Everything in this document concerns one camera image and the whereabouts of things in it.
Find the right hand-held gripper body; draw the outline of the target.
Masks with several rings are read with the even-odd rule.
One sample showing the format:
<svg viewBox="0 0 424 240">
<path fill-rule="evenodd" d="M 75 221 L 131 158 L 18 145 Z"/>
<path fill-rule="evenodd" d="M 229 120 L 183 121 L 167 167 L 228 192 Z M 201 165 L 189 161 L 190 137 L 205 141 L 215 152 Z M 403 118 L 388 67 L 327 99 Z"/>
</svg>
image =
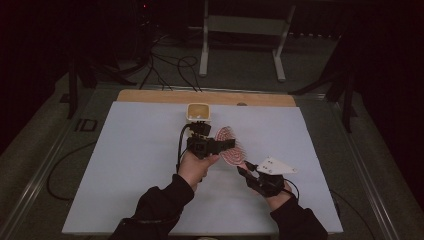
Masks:
<svg viewBox="0 0 424 240">
<path fill-rule="evenodd" d="M 260 175 L 251 174 L 254 177 L 254 183 L 247 186 L 263 197 L 278 195 L 284 189 L 284 182 L 286 181 L 284 175 L 297 173 L 296 168 L 273 157 L 267 157 L 257 165 Z"/>
</svg>

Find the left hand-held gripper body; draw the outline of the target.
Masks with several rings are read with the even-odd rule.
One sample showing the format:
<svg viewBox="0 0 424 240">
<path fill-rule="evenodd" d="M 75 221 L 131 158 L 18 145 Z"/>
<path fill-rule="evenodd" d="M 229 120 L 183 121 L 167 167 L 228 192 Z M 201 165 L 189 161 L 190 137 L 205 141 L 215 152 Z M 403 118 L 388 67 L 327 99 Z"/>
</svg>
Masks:
<svg viewBox="0 0 424 240">
<path fill-rule="evenodd" d="M 197 158 L 204 159 L 210 155 L 217 155 L 218 142 L 209 137 L 211 126 L 205 122 L 194 122 L 189 124 L 191 135 L 187 139 L 187 149 Z"/>
</svg>

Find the pink hair brush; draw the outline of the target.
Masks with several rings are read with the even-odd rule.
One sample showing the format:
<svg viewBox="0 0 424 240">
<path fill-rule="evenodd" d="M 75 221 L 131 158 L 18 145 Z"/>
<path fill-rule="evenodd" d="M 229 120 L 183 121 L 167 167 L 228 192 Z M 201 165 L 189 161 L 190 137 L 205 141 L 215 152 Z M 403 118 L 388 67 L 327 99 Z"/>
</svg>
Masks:
<svg viewBox="0 0 424 240">
<path fill-rule="evenodd" d="M 230 126 L 219 129 L 215 135 L 215 139 L 218 141 L 234 140 L 234 147 L 222 151 L 220 156 L 227 164 L 246 169 L 246 151 L 244 150 L 243 146 L 237 139 L 236 134 Z"/>
</svg>

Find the beige square cup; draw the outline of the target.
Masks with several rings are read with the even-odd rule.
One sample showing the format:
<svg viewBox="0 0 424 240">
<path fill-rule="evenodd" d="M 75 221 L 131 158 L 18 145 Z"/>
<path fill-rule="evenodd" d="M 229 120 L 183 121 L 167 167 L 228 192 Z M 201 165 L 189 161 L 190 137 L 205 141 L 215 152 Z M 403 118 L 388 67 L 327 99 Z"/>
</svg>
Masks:
<svg viewBox="0 0 424 240">
<path fill-rule="evenodd" d="M 211 129 L 210 106 L 206 103 L 189 103 L 186 109 L 186 123 L 194 125 L 194 130 L 191 128 L 185 130 L 187 137 L 191 137 L 195 133 L 208 136 Z"/>
</svg>

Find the person's right hand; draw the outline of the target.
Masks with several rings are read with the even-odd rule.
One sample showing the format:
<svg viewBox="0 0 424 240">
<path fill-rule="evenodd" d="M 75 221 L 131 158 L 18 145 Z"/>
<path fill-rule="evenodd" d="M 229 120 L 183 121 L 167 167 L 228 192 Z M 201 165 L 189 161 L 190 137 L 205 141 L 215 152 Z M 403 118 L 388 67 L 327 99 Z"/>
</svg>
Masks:
<svg viewBox="0 0 424 240">
<path fill-rule="evenodd" d="M 284 205 L 293 196 L 294 194 L 292 193 L 292 188 L 287 182 L 284 182 L 284 189 L 276 196 L 267 197 L 265 201 L 268 204 L 270 210 L 275 211 Z"/>
</svg>

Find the person's left hand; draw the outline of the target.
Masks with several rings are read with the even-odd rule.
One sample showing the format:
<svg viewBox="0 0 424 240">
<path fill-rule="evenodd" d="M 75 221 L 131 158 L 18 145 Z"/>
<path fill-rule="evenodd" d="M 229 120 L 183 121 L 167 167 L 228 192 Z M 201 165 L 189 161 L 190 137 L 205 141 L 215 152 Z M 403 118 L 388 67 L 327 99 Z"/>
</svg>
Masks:
<svg viewBox="0 0 424 240">
<path fill-rule="evenodd" d="M 208 169 L 219 158 L 219 155 L 210 155 L 204 159 L 199 159 L 188 151 L 182 157 L 177 174 L 186 181 L 193 191 L 196 191 L 198 184 L 207 176 Z"/>
</svg>

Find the white table mat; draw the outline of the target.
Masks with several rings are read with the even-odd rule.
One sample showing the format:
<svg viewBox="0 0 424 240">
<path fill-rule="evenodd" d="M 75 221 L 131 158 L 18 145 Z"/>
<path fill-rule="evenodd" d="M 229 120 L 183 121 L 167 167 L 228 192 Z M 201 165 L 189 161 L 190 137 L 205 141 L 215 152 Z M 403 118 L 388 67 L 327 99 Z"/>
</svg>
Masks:
<svg viewBox="0 0 424 240">
<path fill-rule="evenodd" d="M 343 230 L 303 115 L 297 107 L 214 105 L 212 128 L 229 126 L 249 162 L 273 157 L 294 168 L 289 175 L 299 203 L 313 210 L 330 233 Z M 133 215 L 150 187 L 166 187 L 176 171 L 183 104 L 115 102 L 88 163 L 63 233 L 109 234 Z M 265 200 L 237 169 L 220 160 L 184 208 L 173 234 L 273 235 L 278 228 Z"/>
</svg>

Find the white metal stand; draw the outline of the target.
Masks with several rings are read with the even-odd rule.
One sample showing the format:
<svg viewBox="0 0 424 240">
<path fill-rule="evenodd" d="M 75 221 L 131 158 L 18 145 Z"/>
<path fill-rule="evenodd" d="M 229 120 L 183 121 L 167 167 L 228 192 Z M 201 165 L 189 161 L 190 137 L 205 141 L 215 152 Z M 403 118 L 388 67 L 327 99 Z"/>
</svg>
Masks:
<svg viewBox="0 0 424 240">
<path fill-rule="evenodd" d="M 294 4 L 289 4 L 282 20 L 249 18 L 238 16 L 211 15 L 209 13 L 209 1 L 203 0 L 203 26 L 202 26 L 202 49 L 199 64 L 199 75 L 206 77 L 209 60 L 209 33 L 237 33 L 278 36 L 279 44 L 272 50 L 272 58 L 278 82 L 285 82 L 286 75 L 281 59 L 286 39 L 289 35 L 290 25 L 296 10 Z"/>
</svg>

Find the black stand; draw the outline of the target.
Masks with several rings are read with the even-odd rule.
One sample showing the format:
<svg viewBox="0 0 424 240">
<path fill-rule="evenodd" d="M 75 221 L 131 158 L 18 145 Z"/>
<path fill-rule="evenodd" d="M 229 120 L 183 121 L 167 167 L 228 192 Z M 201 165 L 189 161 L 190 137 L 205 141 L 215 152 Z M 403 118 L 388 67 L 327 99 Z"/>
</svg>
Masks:
<svg viewBox="0 0 424 240">
<path fill-rule="evenodd" d="M 126 80 L 93 58 L 78 51 L 70 51 L 68 53 L 68 93 L 61 99 L 62 102 L 67 103 L 69 106 L 68 119 L 71 119 L 78 109 L 78 80 L 81 80 L 81 83 L 88 88 L 94 88 L 97 84 L 92 70 L 98 70 L 122 85 L 134 86 L 134 83 Z"/>
<path fill-rule="evenodd" d="M 342 101 L 342 124 L 348 133 L 351 133 L 350 117 L 352 110 L 352 97 L 354 90 L 354 67 L 357 61 L 357 50 L 360 43 L 347 33 L 343 34 L 328 59 L 324 70 L 318 80 L 300 89 L 289 91 L 289 95 L 303 95 L 325 84 L 330 84 L 325 93 L 328 102 L 337 102 L 341 96 Z"/>
</svg>

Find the black rectangular bracket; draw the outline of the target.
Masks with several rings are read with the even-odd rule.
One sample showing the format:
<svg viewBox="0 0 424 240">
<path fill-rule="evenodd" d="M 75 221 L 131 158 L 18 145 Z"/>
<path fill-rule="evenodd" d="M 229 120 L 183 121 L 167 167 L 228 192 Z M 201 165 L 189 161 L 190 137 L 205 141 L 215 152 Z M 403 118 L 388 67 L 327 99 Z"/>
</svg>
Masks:
<svg viewBox="0 0 424 240">
<path fill-rule="evenodd" d="M 93 119 L 79 119 L 74 129 L 75 132 L 93 132 L 98 125 L 97 120 Z"/>
</svg>

